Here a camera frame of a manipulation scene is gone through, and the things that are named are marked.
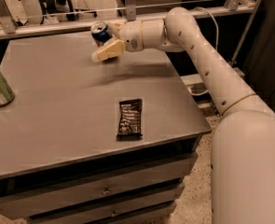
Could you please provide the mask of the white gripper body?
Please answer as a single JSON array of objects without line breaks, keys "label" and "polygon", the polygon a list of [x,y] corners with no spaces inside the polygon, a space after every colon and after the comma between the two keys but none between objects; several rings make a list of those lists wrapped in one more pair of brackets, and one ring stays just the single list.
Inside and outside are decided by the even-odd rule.
[{"label": "white gripper body", "polygon": [[120,39],[125,42],[126,51],[135,52],[143,49],[141,24],[140,21],[129,21],[120,28]]}]

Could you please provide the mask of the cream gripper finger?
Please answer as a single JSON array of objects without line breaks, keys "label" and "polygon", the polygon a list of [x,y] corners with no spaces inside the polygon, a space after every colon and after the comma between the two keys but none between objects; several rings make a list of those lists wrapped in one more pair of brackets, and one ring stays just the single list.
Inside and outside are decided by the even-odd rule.
[{"label": "cream gripper finger", "polygon": [[125,50],[126,45],[121,39],[111,38],[91,54],[91,59],[96,63],[106,61],[122,55]]},{"label": "cream gripper finger", "polygon": [[120,36],[120,30],[124,26],[124,22],[111,22],[107,23],[109,31],[114,36]]}]

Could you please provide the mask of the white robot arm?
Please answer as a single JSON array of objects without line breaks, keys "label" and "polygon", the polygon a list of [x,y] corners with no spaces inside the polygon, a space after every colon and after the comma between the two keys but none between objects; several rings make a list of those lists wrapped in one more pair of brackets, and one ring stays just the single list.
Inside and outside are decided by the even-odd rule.
[{"label": "white robot arm", "polygon": [[171,9],[154,21],[90,28],[95,62],[143,49],[186,51],[222,120],[211,151],[212,223],[275,224],[275,113],[202,34],[192,13]]}]

